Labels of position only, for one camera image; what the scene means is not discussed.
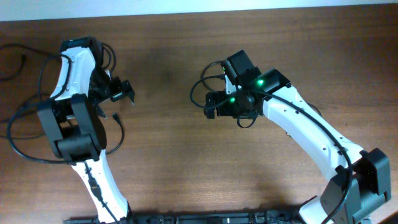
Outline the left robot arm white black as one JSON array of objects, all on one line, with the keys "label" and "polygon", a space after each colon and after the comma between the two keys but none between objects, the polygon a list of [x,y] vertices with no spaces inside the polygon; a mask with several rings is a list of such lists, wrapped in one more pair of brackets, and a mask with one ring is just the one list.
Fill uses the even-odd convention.
[{"label": "left robot arm white black", "polygon": [[40,103],[37,115],[59,162],[71,165],[95,204],[98,216],[76,223],[133,223],[131,208],[110,171],[106,131],[100,103],[134,99],[129,81],[113,77],[104,65],[110,46],[94,37],[62,43],[62,67],[50,98]]}]

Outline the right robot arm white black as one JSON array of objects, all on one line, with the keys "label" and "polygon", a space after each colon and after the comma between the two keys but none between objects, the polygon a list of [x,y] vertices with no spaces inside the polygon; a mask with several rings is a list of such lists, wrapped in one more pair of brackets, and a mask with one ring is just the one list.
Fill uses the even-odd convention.
[{"label": "right robot arm white black", "polygon": [[220,62],[225,89],[206,95],[207,118],[258,117],[280,126],[314,161],[326,179],[323,193],[292,215],[299,223],[361,223],[391,199],[389,158],[365,151],[333,128],[276,69],[261,72],[244,51]]}]

